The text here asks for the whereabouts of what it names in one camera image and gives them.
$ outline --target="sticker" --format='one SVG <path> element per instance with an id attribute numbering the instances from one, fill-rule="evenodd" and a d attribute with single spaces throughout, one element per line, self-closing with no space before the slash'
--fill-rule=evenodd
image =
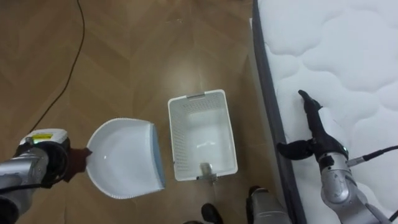
<path id="1" fill-rule="evenodd" d="M 50 140 L 53 134 L 35 134 L 32 136 L 33 140 Z"/>

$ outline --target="mattress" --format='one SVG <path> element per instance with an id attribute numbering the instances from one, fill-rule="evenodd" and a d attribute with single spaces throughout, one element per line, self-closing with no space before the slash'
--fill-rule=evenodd
<path id="1" fill-rule="evenodd" d="M 297 93 L 305 90 L 324 106 L 326 131 L 350 158 L 398 144 L 397 10 L 396 0 L 258 0 L 286 142 L 311 138 Z M 397 159 L 393 151 L 352 168 L 369 203 L 388 217 L 398 209 Z M 322 202 L 315 158 L 292 167 L 307 223 L 339 223 Z"/>

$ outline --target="floor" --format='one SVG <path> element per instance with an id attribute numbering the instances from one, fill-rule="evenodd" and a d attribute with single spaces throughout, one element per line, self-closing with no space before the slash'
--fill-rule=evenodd
<path id="1" fill-rule="evenodd" d="M 131 200 L 97 190 L 86 173 L 38 190 L 18 223 L 173 223 L 201 220 L 214 203 L 227 224 L 246 223 L 250 185 L 274 191 L 248 62 L 251 0 L 81 0 L 86 39 L 71 83 L 39 128 L 67 129 L 82 148 L 115 117 L 159 130 L 167 188 Z M 74 0 L 0 1 L 0 160 L 10 158 L 62 90 L 81 38 Z M 239 171 L 207 182 L 177 182 L 167 101 L 224 89 Z"/>

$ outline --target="basket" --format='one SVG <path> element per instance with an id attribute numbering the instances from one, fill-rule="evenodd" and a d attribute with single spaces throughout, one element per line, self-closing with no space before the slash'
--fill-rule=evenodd
<path id="1" fill-rule="evenodd" d="M 235 145 L 223 90 L 169 100 L 169 119 L 178 181 L 235 174 Z"/>

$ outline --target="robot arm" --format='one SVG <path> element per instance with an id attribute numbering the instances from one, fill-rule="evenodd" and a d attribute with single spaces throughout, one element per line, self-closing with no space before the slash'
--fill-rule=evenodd
<path id="1" fill-rule="evenodd" d="M 21 141 L 12 159 L 0 163 L 0 223 L 15 223 L 30 208 L 36 188 L 63 179 L 69 148 L 65 130 L 37 130 Z"/>
<path id="2" fill-rule="evenodd" d="M 342 224 L 391 224 L 376 207 L 368 204 L 365 194 L 358 189 L 349 168 L 348 151 L 323 128 L 318 113 L 322 106 L 306 92 L 300 90 L 298 93 L 304 99 L 313 138 L 288 145 L 278 144 L 279 152 L 292 160 L 315 155 L 322 178 L 322 200 Z"/>

